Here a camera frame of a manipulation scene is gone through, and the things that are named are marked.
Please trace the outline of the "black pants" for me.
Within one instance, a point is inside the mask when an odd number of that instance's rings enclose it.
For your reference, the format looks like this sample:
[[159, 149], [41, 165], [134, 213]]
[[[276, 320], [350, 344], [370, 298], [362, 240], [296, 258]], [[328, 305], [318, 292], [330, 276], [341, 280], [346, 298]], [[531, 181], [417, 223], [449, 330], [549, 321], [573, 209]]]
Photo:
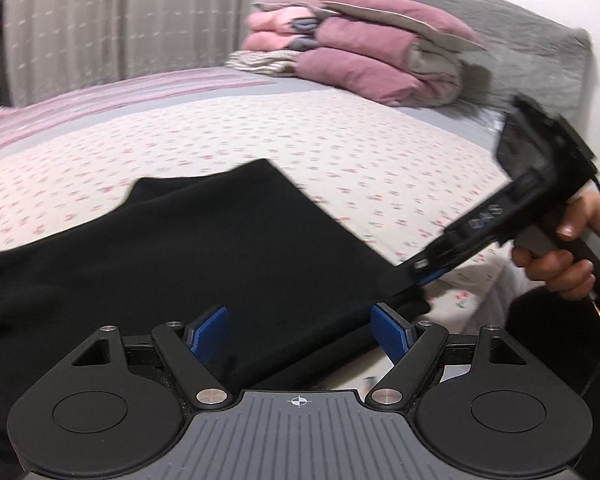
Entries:
[[[137, 181], [102, 217], [0, 252], [0, 479], [25, 469], [114, 478], [169, 452], [197, 392], [221, 388], [216, 430], [263, 389], [310, 390], [370, 350], [391, 263], [267, 160]], [[406, 320], [420, 288], [384, 302]], [[185, 327], [227, 307], [208, 365]]]

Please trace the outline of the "cherry print bed sheet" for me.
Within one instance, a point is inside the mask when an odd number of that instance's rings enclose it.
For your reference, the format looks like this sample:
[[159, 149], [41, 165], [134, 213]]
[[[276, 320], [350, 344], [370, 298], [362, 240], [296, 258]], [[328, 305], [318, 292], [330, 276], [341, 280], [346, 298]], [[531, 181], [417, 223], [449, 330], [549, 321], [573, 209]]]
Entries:
[[0, 249], [106, 214], [141, 177], [206, 176], [258, 158], [391, 262], [504, 185], [500, 118], [390, 108], [281, 79], [219, 73], [204, 90], [68, 122], [0, 151]]

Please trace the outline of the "grey quilted pillow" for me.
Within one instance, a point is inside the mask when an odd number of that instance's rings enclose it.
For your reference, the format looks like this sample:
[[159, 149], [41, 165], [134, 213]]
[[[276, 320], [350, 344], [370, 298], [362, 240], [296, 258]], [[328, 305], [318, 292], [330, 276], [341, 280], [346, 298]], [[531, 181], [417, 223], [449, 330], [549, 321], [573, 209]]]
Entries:
[[415, 0], [445, 10], [486, 40], [462, 55], [463, 101], [501, 110], [521, 92], [580, 122], [593, 50], [588, 32], [505, 0]]

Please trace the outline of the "mauve velvet pillow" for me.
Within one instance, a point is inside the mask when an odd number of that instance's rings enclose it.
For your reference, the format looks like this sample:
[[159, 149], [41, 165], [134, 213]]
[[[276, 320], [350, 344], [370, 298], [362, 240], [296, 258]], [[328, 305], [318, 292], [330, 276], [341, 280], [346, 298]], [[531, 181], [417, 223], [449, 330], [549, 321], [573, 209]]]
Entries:
[[451, 52], [486, 50], [470, 26], [445, 10], [413, 0], [322, 0], [324, 7], [349, 18], [414, 32]]

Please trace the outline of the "mauve grey folded comforter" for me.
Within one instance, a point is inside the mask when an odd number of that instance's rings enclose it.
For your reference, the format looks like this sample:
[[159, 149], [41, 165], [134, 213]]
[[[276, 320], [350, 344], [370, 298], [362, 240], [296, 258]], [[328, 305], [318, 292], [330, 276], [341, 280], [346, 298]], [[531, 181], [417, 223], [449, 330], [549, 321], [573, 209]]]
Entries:
[[318, 47], [298, 56], [294, 73], [392, 107], [436, 107], [462, 92], [458, 55], [414, 32], [350, 18], [329, 18]]

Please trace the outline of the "striped folded cloth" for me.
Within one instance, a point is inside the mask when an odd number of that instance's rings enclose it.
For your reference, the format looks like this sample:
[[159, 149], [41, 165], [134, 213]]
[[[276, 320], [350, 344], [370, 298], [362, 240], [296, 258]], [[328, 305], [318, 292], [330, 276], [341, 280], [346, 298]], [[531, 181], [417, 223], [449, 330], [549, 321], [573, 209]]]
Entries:
[[248, 74], [293, 77], [300, 55], [293, 50], [238, 50], [228, 56], [225, 66]]

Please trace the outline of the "pink folded blanket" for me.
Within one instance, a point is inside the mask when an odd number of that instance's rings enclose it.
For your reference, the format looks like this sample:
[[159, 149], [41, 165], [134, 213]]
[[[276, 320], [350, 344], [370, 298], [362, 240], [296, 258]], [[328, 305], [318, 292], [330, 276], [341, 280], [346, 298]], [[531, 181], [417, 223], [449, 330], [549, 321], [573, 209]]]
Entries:
[[318, 47], [315, 32], [321, 22], [306, 6], [252, 12], [246, 19], [248, 35], [242, 48], [258, 52], [313, 50]]

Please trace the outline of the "grey patterned curtain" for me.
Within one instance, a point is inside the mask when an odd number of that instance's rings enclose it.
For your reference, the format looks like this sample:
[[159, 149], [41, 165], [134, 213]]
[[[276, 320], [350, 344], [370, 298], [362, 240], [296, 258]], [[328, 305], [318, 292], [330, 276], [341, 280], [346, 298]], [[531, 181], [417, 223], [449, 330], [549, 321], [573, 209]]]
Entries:
[[246, 34], [250, 0], [5, 0], [10, 102], [222, 65]]

